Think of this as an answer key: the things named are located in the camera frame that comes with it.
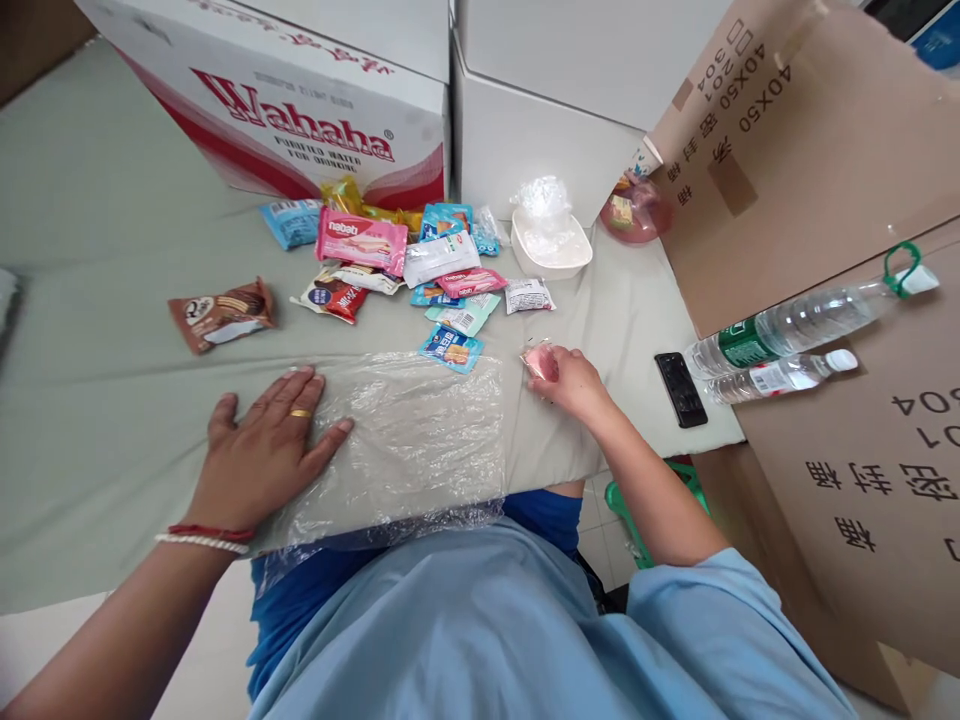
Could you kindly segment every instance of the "bottle label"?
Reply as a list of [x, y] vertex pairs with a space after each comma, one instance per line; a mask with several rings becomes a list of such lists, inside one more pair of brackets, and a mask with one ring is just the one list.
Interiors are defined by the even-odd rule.
[[758, 365], [750, 370], [753, 386], [764, 397], [772, 397], [793, 390], [793, 385], [777, 365]]
[[738, 368], [748, 368], [780, 356], [763, 344], [757, 333], [757, 319], [747, 318], [720, 331], [720, 352]]

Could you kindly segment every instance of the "brown snack package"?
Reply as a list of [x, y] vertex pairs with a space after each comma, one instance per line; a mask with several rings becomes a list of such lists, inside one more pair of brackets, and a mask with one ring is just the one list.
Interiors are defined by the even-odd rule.
[[258, 276], [256, 282], [241, 285], [222, 295], [168, 300], [173, 320], [194, 355], [222, 345], [273, 323], [273, 296]]

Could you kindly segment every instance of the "red snack package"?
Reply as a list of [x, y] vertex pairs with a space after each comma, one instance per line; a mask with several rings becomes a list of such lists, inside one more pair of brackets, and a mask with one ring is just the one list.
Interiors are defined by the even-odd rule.
[[493, 270], [470, 268], [437, 278], [437, 284], [452, 298], [493, 292], [507, 286], [507, 281]]
[[338, 280], [333, 273], [340, 269], [336, 260], [320, 263], [320, 274], [303, 291], [299, 298], [290, 298], [295, 305], [302, 305], [318, 315], [333, 315], [351, 325], [357, 324], [357, 310], [363, 305], [370, 291]]
[[222, 295], [167, 300], [167, 307], [194, 355], [257, 330], [276, 327], [271, 317], [273, 296], [259, 277]]

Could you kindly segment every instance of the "white box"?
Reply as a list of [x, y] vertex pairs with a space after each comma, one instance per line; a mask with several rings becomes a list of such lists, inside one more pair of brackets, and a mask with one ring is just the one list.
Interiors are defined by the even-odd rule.
[[510, 220], [510, 197], [556, 175], [573, 215], [589, 226], [643, 140], [634, 128], [480, 77], [463, 64], [454, 33], [454, 142], [461, 200]]
[[443, 83], [229, 0], [79, 0], [223, 178], [317, 197], [356, 176], [373, 205], [441, 201]]
[[732, 0], [457, 0], [471, 72], [652, 130]]
[[449, 0], [238, 0], [446, 84]]

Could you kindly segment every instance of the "black remote control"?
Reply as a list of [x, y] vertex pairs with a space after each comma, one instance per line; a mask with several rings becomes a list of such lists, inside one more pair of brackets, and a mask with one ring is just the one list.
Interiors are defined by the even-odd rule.
[[663, 384], [667, 386], [667, 394], [673, 409], [677, 411], [677, 422], [682, 428], [697, 427], [707, 424], [707, 412], [700, 402], [697, 386], [693, 384], [687, 363], [680, 353], [661, 353], [654, 355]]

